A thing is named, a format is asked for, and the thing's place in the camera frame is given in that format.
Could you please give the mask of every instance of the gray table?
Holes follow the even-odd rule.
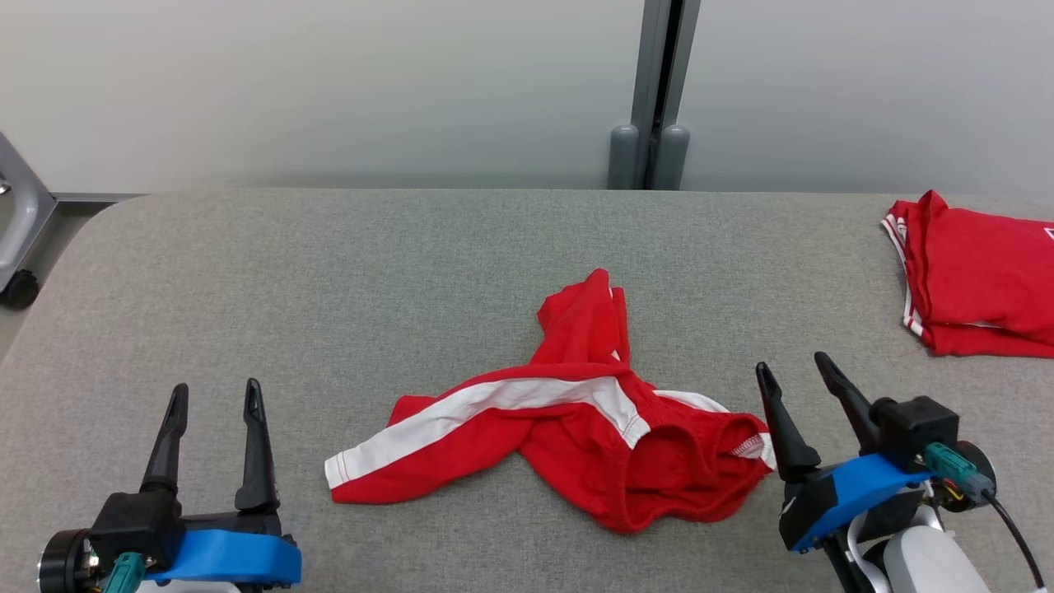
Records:
[[[1054,218],[1054,210],[948,196]],[[766,480],[731,519],[624,537],[518,456],[429,497],[330,501],[323,461],[404,393],[527,360],[545,295],[594,266],[624,285],[639,374],[761,415],[766,360],[827,461],[856,443],[813,368],[825,350],[871,398],[933,396],[995,459],[1000,498],[1054,570],[1054,362],[935,359],[899,323],[895,196],[229,190],[133,199],[70,244],[0,367],[0,574],[33,588],[41,547],[133,490],[172,388],[191,387],[180,498],[230,509],[246,378],[264,386],[302,591],[835,591],[792,556]],[[990,510],[950,516],[990,586],[1030,590]]]

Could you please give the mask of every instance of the white stripe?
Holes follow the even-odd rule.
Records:
[[[893,214],[887,214],[882,220],[882,228],[890,235],[890,240],[893,241],[893,246],[896,248],[897,255],[900,257],[900,264],[904,268],[904,316],[901,318],[901,322],[912,334],[921,338],[922,317],[912,307],[912,285],[907,281],[907,258],[904,256],[904,248],[900,243],[901,240],[904,242],[907,240],[907,226],[903,223],[903,218],[894,219]]]
[[[629,449],[651,430],[614,377],[585,381],[549,378],[506,379],[469,386],[418,414],[393,424],[354,449],[326,460],[330,490],[376,472],[438,442],[488,410],[533,410],[586,403],[619,431]]]
[[[675,392],[674,390],[656,390],[657,396],[677,400],[686,407],[706,412],[720,412],[728,414],[728,409],[701,394],[691,392]]]
[[[688,408],[715,412],[719,414],[729,414],[728,409],[714,401],[713,399],[691,392],[675,392],[672,390],[656,390],[656,395],[671,400],[679,401]],[[776,469],[776,454],[773,452],[773,438],[768,433],[759,433],[746,439],[731,451],[737,457],[747,459],[761,459],[770,469]]]

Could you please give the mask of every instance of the white wall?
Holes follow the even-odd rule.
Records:
[[[1054,3],[704,0],[678,123],[682,189],[1054,196]]]
[[[0,130],[51,191],[602,187],[643,0],[6,0]]]

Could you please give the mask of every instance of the red garment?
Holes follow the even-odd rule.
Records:
[[[598,522],[632,533],[663,515],[724,519],[775,467],[756,417],[637,377],[625,295],[606,270],[549,296],[538,319],[530,363],[404,396],[388,429],[327,460],[333,500],[425,496],[519,451]]]
[[[1054,222],[949,207],[935,191],[882,220],[904,263],[904,325],[935,355],[1054,358]]]

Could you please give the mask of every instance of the folded red shirt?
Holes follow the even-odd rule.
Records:
[[[898,200],[882,225],[904,263],[904,325],[935,355],[1054,358],[1054,222]]]

